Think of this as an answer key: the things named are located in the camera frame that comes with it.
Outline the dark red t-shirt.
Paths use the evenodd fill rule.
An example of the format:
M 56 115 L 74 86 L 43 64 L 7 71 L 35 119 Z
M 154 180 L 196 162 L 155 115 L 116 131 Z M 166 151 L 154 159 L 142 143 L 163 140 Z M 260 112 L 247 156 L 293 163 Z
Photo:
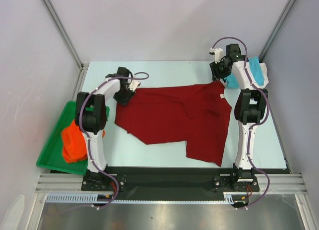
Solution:
M 221 82 L 139 88 L 115 124 L 144 144 L 186 143 L 187 158 L 222 165 L 232 107 Z

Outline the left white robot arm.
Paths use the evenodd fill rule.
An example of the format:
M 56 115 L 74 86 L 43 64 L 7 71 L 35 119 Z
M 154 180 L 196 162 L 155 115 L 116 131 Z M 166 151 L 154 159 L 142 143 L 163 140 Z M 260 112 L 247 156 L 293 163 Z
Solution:
M 129 69 L 119 67 L 117 73 L 107 75 L 91 92 L 77 94 L 74 121 L 84 137 L 88 156 L 87 171 L 97 173 L 92 183 L 99 190 L 107 189 L 110 184 L 110 177 L 101 173 L 107 167 L 102 137 L 108 119 L 106 101 L 113 98 L 126 106 L 139 84 L 134 81 Z

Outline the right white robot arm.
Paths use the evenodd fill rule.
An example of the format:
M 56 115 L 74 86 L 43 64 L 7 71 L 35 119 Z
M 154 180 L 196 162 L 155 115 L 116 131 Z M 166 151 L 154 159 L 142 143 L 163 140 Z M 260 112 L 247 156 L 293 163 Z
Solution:
M 223 81 L 233 74 L 239 84 L 234 116 L 239 126 L 238 151 L 230 175 L 230 186 L 241 191 L 255 182 L 253 148 L 258 126 L 269 116 L 268 91 L 259 85 L 251 71 L 249 59 L 241 53 L 238 44 L 229 44 L 226 50 L 210 48 L 214 61 L 209 64 L 213 81 Z

